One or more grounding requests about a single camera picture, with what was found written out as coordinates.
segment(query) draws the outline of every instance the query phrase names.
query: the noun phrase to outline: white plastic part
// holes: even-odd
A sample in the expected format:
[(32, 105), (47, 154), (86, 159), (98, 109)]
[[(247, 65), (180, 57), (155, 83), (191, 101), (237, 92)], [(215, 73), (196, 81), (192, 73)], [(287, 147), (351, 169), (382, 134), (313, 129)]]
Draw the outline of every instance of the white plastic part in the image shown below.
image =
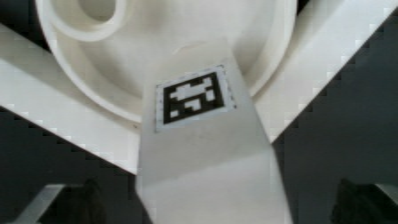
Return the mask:
[(57, 27), (57, 30), (80, 41), (100, 41), (121, 29), (132, 12), (132, 0), (111, 0), (114, 3), (114, 12), (107, 21), (96, 20), (82, 8), (82, 0), (45, 0), (45, 7), (48, 12), (48, 19)]
[[(45, 35), (73, 83), (123, 118), (141, 122), (143, 88), (153, 63), (183, 46), (224, 37), (255, 95), (288, 47), (295, 0), (134, 0), (134, 4), (120, 0), (116, 3), (125, 2), (128, 9), (114, 16), (130, 17), (123, 27), (118, 22), (107, 29), (84, 14), (79, 1), (89, 0), (36, 0)], [(111, 27), (120, 29), (112, 35), (109, 31), (107, 35), (96, 34)]]
[[(208, 77), (212, 87), (178, 99), (169, 93), (207, 86)], [(207, 110), (196, 112), (187, 100)], [(167, 121), (171, 108), (185, 114), (180, 121)], [(167, 122), (180, 124), (159, 130)], [(292, 223), (276, 153), (226, 41), (183, 50), (153, 72), (141, 140), (137, 192), (155, 224)]]
[[(283, 133), (398, 6), (398, 0), (338, 3), (331, 7), (331, 0), (311, 0), (304, 8), (283, 64), (258, 94), (263, 97), (256, 99), (256, 107), (271, 141)], [(288, 2), (278, 1), (278, 4), (283, 18), (294, 17), (295, 10), (283, 7)], [(276, 26), (285, 27), (281, 38), (288, 38), (294, 24), (279, 20)], [(2, 107), (47, 130), (57, 129), (52, 132), (73, 144), (137, 173), (141, 135), (136, 125), (98, 107), (68, 79), (54, 56), (4, 25), (0, 71)]]

